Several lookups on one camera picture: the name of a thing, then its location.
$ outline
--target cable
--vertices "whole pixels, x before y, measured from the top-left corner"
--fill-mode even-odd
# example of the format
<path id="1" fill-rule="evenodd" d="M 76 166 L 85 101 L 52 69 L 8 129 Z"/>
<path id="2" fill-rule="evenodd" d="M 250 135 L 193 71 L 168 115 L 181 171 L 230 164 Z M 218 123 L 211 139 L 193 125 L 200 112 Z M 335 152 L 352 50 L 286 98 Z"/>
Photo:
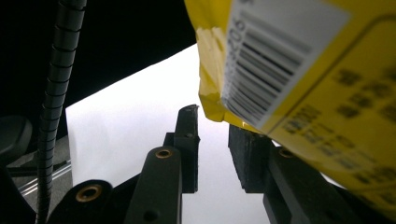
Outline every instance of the cable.
<path id="1" fill-rule="evenodd" d="M 38 192 L 35 218 L 37 224 L 46 223 L 50 210 L 53 149 L 86 4 L 86 0 L 60 0 L 58 3 L 49 76 L 38 137 Z"/>

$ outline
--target gray floor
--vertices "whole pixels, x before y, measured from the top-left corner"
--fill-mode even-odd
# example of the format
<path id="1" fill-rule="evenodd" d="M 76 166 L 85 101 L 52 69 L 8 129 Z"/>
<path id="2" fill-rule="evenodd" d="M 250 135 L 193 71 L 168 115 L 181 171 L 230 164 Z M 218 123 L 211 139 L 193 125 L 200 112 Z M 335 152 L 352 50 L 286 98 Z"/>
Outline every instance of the gray floor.
<path id="1" fill-rule="evenodd" d="M 8 167 L 19 167 L 19 166 L 35 166 L 34 163 L 35 153 L 28 154 L 20 158 L 19 160 L 11 163 Z M 70 160 L 69 153 L 69 139 L 64 137 L 56 142 L 53 163 L 57 164 L 62 161 Z M 16 177 L 13 178 L 17 188 L 22 187 L 31 180 L 35 179 L 35 176 L 31 177 Z M 60 176 L 59 178 L 53 180 L 52 182 L 52 196 L 49 211 L 51 212 L 55 206 L 61 201 L 67 191 L 72 188 L 72 173 L 67 172 L 66 174 Z M 26 195 L 24 197 L 26 201 L 32 206 L 36 211 L 36 201 L 37 201 L 37 191 Z"/>

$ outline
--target barcode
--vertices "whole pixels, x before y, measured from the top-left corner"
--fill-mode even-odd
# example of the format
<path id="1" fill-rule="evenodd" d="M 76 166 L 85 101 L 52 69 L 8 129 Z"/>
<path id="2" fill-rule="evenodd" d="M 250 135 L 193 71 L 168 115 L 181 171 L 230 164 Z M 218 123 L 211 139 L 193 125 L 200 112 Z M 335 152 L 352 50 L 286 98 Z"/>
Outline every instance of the barcode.
<path id="1" fill-rule="evenodd" d="M 257 18 L 241 13 L 249 27 L 235 61 L 225 106 L 257 126 L 304 62 L 310 48 Z"/>

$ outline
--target yellow package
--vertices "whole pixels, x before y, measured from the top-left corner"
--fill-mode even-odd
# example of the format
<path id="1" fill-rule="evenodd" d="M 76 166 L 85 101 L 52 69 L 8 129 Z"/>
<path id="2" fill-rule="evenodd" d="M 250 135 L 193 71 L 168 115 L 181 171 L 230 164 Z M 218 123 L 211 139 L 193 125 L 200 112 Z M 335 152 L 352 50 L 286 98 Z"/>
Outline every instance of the yellow package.
<path id="1" fill-rule="evenodd" d="M 205 115 L 267 134 L 396 221 L 396 1 L 185 3 Z"/>

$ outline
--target white barcode label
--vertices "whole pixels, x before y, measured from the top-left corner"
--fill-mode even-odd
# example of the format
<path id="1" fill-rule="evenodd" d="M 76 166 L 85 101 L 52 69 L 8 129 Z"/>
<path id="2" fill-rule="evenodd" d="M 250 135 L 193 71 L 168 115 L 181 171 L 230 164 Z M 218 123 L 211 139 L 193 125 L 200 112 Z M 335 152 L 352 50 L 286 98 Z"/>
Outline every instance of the white barcode label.
<path id="1" fill-rule="evenodd" d="M 319 1 L 233 1 L 222 103 L 260 129 L 347 18 Z"/>

